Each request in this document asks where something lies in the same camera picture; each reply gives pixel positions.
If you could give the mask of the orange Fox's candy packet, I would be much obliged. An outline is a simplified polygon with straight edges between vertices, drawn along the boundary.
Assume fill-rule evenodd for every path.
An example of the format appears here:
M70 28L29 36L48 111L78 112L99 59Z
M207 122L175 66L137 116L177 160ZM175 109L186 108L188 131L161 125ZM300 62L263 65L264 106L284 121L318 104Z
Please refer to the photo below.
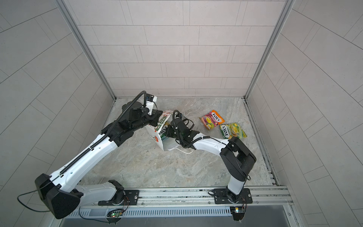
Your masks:
M202 116L200 120L207 130L211 130L225 122L221 115L215 110L212 110L211 112Z

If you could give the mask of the white floral paper bag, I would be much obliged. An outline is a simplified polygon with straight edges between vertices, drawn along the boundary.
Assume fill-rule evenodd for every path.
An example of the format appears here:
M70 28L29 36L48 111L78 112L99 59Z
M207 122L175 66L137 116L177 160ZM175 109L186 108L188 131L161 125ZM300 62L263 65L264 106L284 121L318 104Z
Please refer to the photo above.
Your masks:
M179 145L173 137L167 137L167 131L171 126L171 120L173 111L166 110L160 116L157 126L147 125L145 126L150 137L156 142L156 144L163 151L172 151L174 149L179 150L185 154L191 154L191 152L185 152L181 150L181 145Z

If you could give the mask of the yellow-green Fox's candy packet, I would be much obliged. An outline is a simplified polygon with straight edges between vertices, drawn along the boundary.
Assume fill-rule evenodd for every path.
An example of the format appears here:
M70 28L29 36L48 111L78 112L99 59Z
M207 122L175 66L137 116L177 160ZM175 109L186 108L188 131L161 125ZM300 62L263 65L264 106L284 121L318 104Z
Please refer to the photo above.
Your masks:
M219 127L224 139L232 139L233 137L243 139L247 137L246 133L238 123L222 124Z

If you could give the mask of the green Fox's candy packet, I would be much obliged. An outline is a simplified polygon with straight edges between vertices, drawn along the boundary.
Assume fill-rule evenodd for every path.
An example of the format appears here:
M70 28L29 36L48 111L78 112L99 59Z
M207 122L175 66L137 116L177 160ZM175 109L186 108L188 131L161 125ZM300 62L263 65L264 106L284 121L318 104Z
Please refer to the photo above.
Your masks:
M162 130L160 131L159 135L162 141L164 141L167 138L168 130L169 130L169 125L164 125Z

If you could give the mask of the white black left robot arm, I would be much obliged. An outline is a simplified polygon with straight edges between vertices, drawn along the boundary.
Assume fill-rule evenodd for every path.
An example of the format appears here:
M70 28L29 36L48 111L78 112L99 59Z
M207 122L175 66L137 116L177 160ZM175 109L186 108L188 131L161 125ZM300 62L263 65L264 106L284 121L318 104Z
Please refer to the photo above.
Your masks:
M105 156L120 147L134 132L146 125L157 126L162 111L152 116L142 110L131 109L119 120L102 129L85 150L51 175L41 174L36 180L39 197L56 219L70 215L85 204L104 205L125 203L124 187L116 180L103 184L79 186L79 181Z

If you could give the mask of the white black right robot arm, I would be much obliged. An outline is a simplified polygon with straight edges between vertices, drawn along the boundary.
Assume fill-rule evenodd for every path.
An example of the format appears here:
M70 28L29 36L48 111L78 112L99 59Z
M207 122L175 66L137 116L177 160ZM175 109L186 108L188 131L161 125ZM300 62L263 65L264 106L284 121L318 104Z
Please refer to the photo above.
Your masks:
M251 179L249 173L257 158L239 138L217 139L204 135L188 128L181 118L172 120L167 126L166 137L176 139L185 149L204 150L221 157L231 177L226 189L221 192L213 191L215 198L234 204L252 203L251 193L244 187L246 181Z

